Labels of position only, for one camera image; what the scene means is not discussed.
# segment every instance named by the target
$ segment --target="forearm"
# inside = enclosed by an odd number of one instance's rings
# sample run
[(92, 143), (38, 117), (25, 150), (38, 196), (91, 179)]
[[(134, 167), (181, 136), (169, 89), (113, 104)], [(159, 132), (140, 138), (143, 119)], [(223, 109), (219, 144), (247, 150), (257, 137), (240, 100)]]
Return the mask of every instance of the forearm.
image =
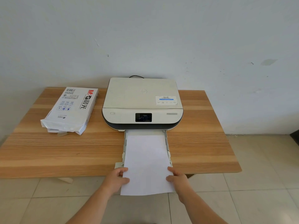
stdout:
[(192, 189), (181, 195), (192, 224), (227, 224)]
[(99, 224), (103, 218), (110, 195), (104, 188), (99, 188), (67, 222), (67, 224)]

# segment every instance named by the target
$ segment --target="wood grain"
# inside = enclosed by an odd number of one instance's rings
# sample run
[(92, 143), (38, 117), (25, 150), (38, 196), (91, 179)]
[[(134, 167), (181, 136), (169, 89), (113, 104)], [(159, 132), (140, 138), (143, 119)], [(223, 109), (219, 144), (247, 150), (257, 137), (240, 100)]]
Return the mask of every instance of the wood grain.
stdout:
[[(102, 117), (106, 89), (82, 135), (58, 137), (41, 127), (40, 120), (64, 87), (48, 87), (0, 148), (0, 178), (106, 175), (122, 161), (124, 132), (110, 128)], [(217, 116), (202, 90), (180, 90), (184, 114), (167, 131), (171, 160), (186, 174), (240, 172), (241, 167)]]

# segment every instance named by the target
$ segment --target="finger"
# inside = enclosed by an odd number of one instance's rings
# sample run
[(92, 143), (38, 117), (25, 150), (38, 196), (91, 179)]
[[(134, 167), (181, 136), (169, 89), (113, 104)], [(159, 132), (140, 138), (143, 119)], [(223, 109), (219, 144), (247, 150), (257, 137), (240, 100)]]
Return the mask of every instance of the finger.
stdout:
[(180, 176), (180, 175), (183, 174), (183, 173), (177, 171), (176, 169), (174, 169), (173, 167), (167, 167), (167, 169), (168, 169), (169, 171), (171, 171), (175, 176)]
[(174, 179), (175, 179), (175, 176), (173, 176), (173, 175), (169, 175), (169, 176), (166, 177), (166, 180), (167, 180), (168, 182), (173, 182)]
[(121, 179), (121, 184), (128, 184), (130, 182), (129, 178), (122, 178)]
[(116, 168), (116, 169), (114, 169), (114, 172), (118, 176), (120, 172), (126, 172), (127, 170), (128, 170), (128, 168)]

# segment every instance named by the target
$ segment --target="black cable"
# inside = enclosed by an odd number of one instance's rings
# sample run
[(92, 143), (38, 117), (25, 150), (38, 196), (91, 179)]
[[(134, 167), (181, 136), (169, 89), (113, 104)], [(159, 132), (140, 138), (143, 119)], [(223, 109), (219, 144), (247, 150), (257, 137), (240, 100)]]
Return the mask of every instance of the black cable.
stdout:
[(131, 78), (131, 77), (133, 77), (133, 76), (137, 76), (137, 77), (140, 77), (140, 78), (143, 78), (143, 79), (144, 79), (144, 77), (141, 77), (141, 76), (139, 76), (139, 75), (132, 75), (132, 76), (130, 76), (129, 78)]

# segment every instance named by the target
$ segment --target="printer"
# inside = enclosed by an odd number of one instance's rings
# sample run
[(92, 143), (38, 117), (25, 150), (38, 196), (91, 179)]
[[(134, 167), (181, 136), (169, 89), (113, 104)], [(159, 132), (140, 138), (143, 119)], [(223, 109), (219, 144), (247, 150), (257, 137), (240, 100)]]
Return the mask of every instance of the printer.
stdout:
[(180, 122), (183, 106), (174, 80), (111, 78), (102, 114), (118, 131), (170, 130)]

